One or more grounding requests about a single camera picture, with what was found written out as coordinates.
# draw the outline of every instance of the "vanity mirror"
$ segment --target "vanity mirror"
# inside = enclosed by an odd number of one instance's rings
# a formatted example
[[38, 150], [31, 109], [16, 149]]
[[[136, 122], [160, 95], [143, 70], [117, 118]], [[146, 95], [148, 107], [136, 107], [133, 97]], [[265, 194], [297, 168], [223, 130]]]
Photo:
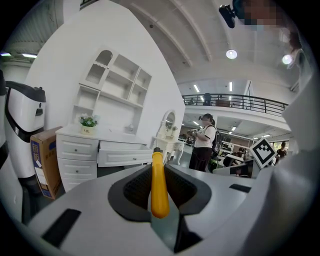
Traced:
[[175, 162], [173, 164], [179, 165], [179, 160], [182, 156], [184, 143], [178, 141], [178, 128], [176, 126], [176, 112], [171, 109], [168, 110], [161, 121], [159, 132], [154, 137], [153, 148], [159, 147], [162, 150], [163, 163], [166, 164], [168, 160], [177, 151]]

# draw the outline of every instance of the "balcony railing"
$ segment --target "balcony railing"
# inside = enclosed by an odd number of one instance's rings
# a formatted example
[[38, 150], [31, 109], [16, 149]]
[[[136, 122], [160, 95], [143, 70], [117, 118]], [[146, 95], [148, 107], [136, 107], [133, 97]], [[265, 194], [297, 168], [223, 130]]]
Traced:
[[246, 96], [239, 94], [191, 94], [183, 95], [186, 106], [215, 106], [237, 108], [243, 110], [263, 112], [275, 116], [282, 116], [288, 104], [267, 98]]

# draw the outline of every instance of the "cardboard box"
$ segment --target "cardboard box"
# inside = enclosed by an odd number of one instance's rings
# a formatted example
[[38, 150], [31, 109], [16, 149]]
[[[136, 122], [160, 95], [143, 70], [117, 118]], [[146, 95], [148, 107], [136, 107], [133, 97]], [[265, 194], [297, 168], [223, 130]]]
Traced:
[[42, 194], [56, 199], [61, 177], [58, 168], [56, 127], [34, 134], [30, 138], [32, 160], [35, 174]]

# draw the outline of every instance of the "white shelf unit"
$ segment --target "white shelf unit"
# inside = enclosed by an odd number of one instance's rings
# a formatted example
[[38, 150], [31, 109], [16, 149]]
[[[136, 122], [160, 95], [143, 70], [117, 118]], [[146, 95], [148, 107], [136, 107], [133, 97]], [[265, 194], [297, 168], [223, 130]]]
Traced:
[[[100, 48], [79, 82], [72, 120], [78, 117], [77, 113], [95, 114], [104, 126], [135, 134], [151, 78], [125, 56]], [[133, 125], [133, 132], [129, 131], [129, 125]]]
[[142, 88], [148, 90], [150, 81], [151, 81], [151, 75], [149, 75], [146, 71], [144, 71], [141, 68], [138, 76], [136, 77], [135, 83], [138, 86], [141, 86]]
[[92, 115], [95, 109], [98, 95], [98, 90], [80, 85], [79, 91], [74, 101], [71, 120], [73, 122], [77, 121], [77, 119], [82, 114], [87, 114], [89, 116]]
[[143, 106], [146, 94], [147, 89], [135, 83], [130, 93], [129, 101], [132, 103], [136, 103], [139, 106]]
[[93, 56], [79, 83], [100, 90], [114, 61], [113, 51], [102, 47]]
[[133, 81], [135, 80], [136, 75], [139, 71], [139, 66], [137, 64], [134, 64], [131, 60], [119, 54], [116, 57], [113, 66], [111, 67], [111, 71], [118, 74], [119, 76]]

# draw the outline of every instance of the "white dresser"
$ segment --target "white dresser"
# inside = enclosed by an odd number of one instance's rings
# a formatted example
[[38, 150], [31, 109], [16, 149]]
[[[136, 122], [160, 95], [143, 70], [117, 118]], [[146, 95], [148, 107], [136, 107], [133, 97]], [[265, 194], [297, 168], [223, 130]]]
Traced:
[[96, 128], [95, 135], [80, 133], [69, 124], [56, 131], [56, 151], [64, 190], [97, 178], [97, 167], [129, 166], [152, 161], [152, 149], [132, 134]]

